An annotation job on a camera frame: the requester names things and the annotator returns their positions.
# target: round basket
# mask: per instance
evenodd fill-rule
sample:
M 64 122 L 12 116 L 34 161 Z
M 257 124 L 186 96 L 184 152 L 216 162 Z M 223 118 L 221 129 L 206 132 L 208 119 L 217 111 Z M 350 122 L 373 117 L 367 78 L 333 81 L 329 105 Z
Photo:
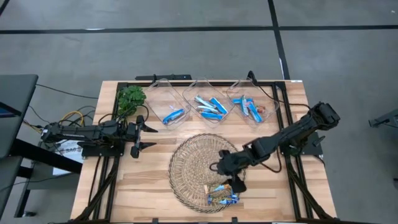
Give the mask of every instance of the round basket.
M 169 180 L 173 193 L 188 208 L 202 213 L 215 213 L 228 207 L 216 202 L 208 204 L 205 185 L 222 184 L 228 177 L 211 171 L 209 166 L 218 162 L 220 150 L 238 151 L 225 138 L 215 134 L 199 134 L 187 139 L 173 153 L 169 165 Z M 244 180 L 245 171 L 239 177 Z M 231 195 L 230 190 L 221 190 L 214 197 Z

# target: concrete floor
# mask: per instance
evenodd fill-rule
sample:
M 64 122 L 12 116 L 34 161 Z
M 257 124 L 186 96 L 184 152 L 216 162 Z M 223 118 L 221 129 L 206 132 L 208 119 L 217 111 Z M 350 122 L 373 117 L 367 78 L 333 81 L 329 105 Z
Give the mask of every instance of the concrete floor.
M 277 0 L 275 8 L 280 26 L 398 24 L 396 1 Z M 267 1 L 260 0 L 10 0 L 0 17 L 0 30 L 271 24 Z M 291 79 L 303 80 L 311 105 L 329 102 L 341 116 L 322 143 L 339 218 L 396 223 L 398 190 L 392 178 L 398 177 L 398 132 L 370 128 L 368 119 L 398 107 L 398 30 L 281 35 Z M 257 78 L 282 78 L 273 31 L 0 35 L 0 49 L 0 73 L 36 73 L 41 84 L 90 96 L 98 95 L 103 80 L 153 73 L 228 79 L 253 70 Z M 38 88 L 31 105 L 56 121 L 96 101 Z M 25 118 L 41 124 L 31 111 Z M 24 126 L 19 137 L 39 140 Z M 65 221 L 75 190 L 35 190 L 27 208 L 38 216 L 13 219 L 21 192 L 15 186 L 0 223 Z

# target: wooden tabletop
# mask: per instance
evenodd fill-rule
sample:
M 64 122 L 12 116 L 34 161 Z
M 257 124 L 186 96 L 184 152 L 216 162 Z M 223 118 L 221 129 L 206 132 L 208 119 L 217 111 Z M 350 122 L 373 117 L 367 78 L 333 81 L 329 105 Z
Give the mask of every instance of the wooden tabletop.
M 116 81 L 103 82 L 94 117 L 95 124 L 105 114 L 112 113 L 117 85 Z M 302 82 L 286 81 L 286 87 L 290 103 L 308 104 Z M 227 87 L 216 88 L 226 94 Z M 176 89 L 181 93 L 185 87 L 176 87 Z M 264 90 L 272 95 L 271 88 L 264 87 Z M 282 99 L 281 92 L 279 92 L 279 99 Z M 287 126 L 284 105 L 281 104 L 280 107 L 284 125 Z M 291 110 L 294 121 L 300 119 L 307 112 L 307 108 L 304 106 L 291 106 Z M 145 111 L 138 109 L 136 114 L 145 114 Z M 131 117 L 129 120 L 135 121 L 135 117 Z M 248 190 L 241 194 L 239 203 L 218 213 L 205 214 L 190 210 L 175 198 L 170 188 L 167 175 L 170 158 L 174 150 L 184 140 L 196 134 L 211 133 L 223 136 L 231 141 L 237 149 L 242 149 L 242 144 L 254 138 L 270 136 L 279 131 L 275 114 L 266 122 L 267 124 L 254 131 L 236 113 L 232 113 L 224 123 L 212 129 L 192 113 L 185 123 L 173 131 L 168 131 L 156 115 L 150 111 L 146 124 L 159 132 L 142 132 L 141 140 L 156 142 L 157 145 L 143 150 L 138 159 L 133 159 L 130 156 L 132 144 L 126 144 L 126 152 L 121 157 L 119 165 L 111 222 L 151 222 L 153 218 L 159 218 L 160 222 L 230 222 L 231 217 L 237 217 L 240 222 L 294 221 L 294 210 L 284 159 L 282 159 L 282 172 L 278 174 L 263 166 L 250 167 L 246 171 L 245 181 Z M 335 217 L 335 208 L 323 164 L 313 156 L 302 156 L 302 160 L 309 191 L 325 211 Z M 96 161 L 97 157 L 90 157 L 84 161 L 71 218 L 77 217 L 87 206 Z M 273 153 L 265 163 L 277 169 L 276 153 Z M 94 192 L 98 186 L 100 170 L 101 165 Z M 301 214 L 305 217 L 302 194 L 299 189 L 297 192 Z M 101 204 L 100 218 L 104 217 L 107 192 L 104 194 L 104 198 Z

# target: plastic bin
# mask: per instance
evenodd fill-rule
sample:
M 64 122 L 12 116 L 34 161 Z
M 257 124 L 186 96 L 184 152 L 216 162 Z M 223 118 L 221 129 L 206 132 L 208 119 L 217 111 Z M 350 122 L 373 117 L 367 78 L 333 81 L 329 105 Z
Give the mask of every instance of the plastic bin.
M 264 124 L 265 121 L 274 114 L 279 108 L 279 103 L 271 98 L 269 98 L 259 87 L 253 85 L 251 80 L 238 80 L 236 83 L 231 85 L 226 94 L 228 98 L 233 102 L 234 99 L 241 98 L 243 95 L 248 98 L 252 98 L 253 103 L 256 106 L 264 106 L 265 110 L 260 113 L 262 118 L 261 123 L 257 123 L 249 112 L 249 116 L 245 116 L 242 112 L 241 105 L 235 104 L 234 110 L 240 117 L 252 128 L 258 128 L 260 125 Z
M 190 117 L 191 106 L 182 98 L 182 96 L 173 88 L 167 79 L 161 79 L 149 86 L 145 91 L 145 102 L 159 118 L 163 121 L 170 113 L 179 109 L 184 109 L 185 113 L 179 118 L 164 124 L 167 129 L 173 130 L 180 126 Z
M 197 106 L 202 106 L 201 103 L 195 101 L 195 97 L 197 95 L 200 95 L 206 101 L 209 101 L 210 98 L 215 97 L 225 107 L 227 113 L 223 115 L 221 120 L 204 118 L 200 114 L 201 111 L 197 109 Z M 231 100 L 210 85 L 208 80 L 194 81 L 186 90 L 184 90 L 182 96 L 191 105 L 193 108 L 192 110 L 211 128 L 216 128 L 220 123 L 222 123 L 234 108 L 234 104 L 231 102 Z

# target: green plant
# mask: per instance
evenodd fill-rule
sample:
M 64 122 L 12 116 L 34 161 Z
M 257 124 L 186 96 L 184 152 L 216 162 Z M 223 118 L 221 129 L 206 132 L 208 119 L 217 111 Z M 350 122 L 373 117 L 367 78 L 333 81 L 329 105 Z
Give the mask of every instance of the green plant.
M 138 105 L 143 105 L 146 95 L 141 86 L 124 87 L 118 92 L 118 115 L 133 115 Z

